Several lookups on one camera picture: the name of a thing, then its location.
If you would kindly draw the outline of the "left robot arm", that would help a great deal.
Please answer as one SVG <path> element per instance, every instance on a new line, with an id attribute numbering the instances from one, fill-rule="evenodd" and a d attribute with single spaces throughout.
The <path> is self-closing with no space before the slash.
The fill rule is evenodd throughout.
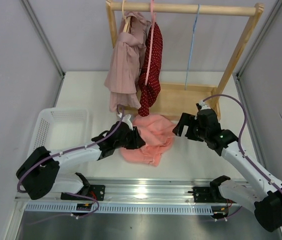
<path id="1" fill-rule="evenodd" d="M 28 194 L 31 200 L 38 200 L 50 192 L 60 193 L 62 200 L 90 198 L 89 181 L 79 172 L 68 175 L 70 169 L 107 158 L 120 148 L 136 150 L 144 145 L 137 127 L 118 121 L 87 145 L 56 152 L 40 146 L 17 170 L 17 191 Z"/>

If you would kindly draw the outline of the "blue wire hanger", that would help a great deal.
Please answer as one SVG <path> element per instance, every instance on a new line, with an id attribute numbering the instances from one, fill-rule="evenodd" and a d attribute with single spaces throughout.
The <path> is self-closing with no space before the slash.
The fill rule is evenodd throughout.
<path id="1" fill-rule="evenodd" d="M 185 78 L 184 90 L 186 90 L 187 86 L 188 86 L 188 76 L 189 76 L 189 70 L 190 70 L 191 61 L 192 61 L 193 48 L 194 48 L 194 43 L 195 43 L 195 32 L 196 32 L 198 17 L 199 17 L 199 14 L 200 14 L 200 8 L 201 8 L 201 5 L 198 4 L 197 14 L 195 16 L 195 19 L 194 19 L 194 22 L 193 22 L 193 28 L 192 28 L 191 46 L 190 46 L 187 69 L 186 69 L 186 78 Z"/>

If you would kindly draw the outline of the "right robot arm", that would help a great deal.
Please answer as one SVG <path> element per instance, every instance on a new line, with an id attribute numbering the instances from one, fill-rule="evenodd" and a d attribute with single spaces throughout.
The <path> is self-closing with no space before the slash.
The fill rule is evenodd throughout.
<path id="1" fill-rule="evenodd" d="M 189 140 L 205 142 L 209 149 L 228 161 L 251 185 L 246 188 L 227 176 L 210 183 L 209 196 L 215 202 L 232 200 L 252 212 L 267 231 L 282 227 L 282 181 L 269 173 L 257 161 L 249 158 L 239 138 L 229 129 L 222 129 L 213 109 L 201 109 L 197 115 L 182 113 L 173 129 L 181 136 L 184 127 Z"/>

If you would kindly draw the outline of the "salmon pink skirt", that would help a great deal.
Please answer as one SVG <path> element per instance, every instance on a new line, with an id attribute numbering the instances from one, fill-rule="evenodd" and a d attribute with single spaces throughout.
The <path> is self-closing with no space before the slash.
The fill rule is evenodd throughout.
<path id="1" fill-rule="evenodd" d="M 145 145 L 139 149 L 121 148 L 121 155 L 129 163 L 158 166 L 162 154 L 174 144 L 175 135 L 172 130 L 176 125 L 158 114 L 137 115 L 133 125 L 138 128 Z"/>

